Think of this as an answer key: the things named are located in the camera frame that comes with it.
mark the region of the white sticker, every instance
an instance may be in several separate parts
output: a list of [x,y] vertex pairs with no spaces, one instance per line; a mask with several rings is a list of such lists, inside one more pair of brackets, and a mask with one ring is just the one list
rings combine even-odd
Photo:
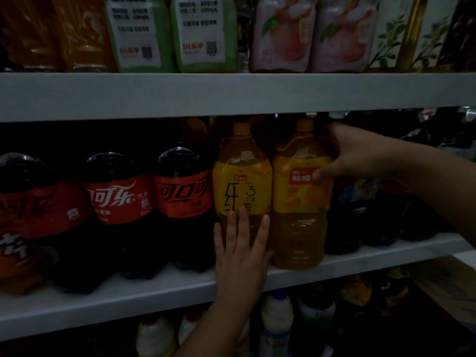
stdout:
[[225,62],[223,0],[175,0],[184,65]]
[[122,67],[160,67],[151,0],[108,0],[107,10]]

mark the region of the qr code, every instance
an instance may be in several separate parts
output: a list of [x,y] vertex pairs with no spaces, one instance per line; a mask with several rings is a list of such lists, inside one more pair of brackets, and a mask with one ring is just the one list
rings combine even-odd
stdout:
[[216,55],[217,54],[217,42],[216,41],[207,41],[207,54]]
[[142,57],[147,60],[152,59],[152,47],[142,46]]

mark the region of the white bottle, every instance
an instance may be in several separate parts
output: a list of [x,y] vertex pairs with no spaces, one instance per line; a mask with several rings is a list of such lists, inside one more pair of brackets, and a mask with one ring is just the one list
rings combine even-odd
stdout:
[[176,348],[174,327],[167,318],[162,314],[142,317],[136,340],[139,357],[171,357]]
[[202,306],[192,306],[185,310],[182,318],[182,324],[178,329],[178,344],[180,346],[185,342],[190,333],[192,333],[195,327],[199,324],[200,319],[203,316],[203,312],[204,310]]
[[261,306],[264,330],[259,337],[259,357],[288,357],[294,313],[283,289],[270,292]]

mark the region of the yellow bottle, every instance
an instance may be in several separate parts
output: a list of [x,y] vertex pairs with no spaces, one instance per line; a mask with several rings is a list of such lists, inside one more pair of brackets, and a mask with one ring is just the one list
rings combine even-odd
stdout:
[[282,269],[307,269],[324,258],[327,211],[333,181],[313,182],[312,173],[332,159],[317,141],[313,119],[296,122],[288,143],[273,160],[271,263]]
[[253,243],[263,215],[271,210],[273,172],[265,153],[251,138],[250,123],[233,123],[233,134],[213,166],[215,210],[223,233],[230,210],[245,206]]

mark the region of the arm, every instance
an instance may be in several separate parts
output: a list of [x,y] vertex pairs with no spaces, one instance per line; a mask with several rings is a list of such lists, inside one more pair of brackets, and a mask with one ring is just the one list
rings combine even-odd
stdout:
[[215,224],[217,297],[175,357],[232,355],[266,281],[273,254],[266,251],[268,232],[269,216],[266,215],[250,248],[248,214],[241,207],[238,228],[235,213],[228,215],[225,248],[220,224]]
[[443,150],[383,137],[348,125],[329,126],[340,156],[313,177],[396,179],[476,246],[476,164]]

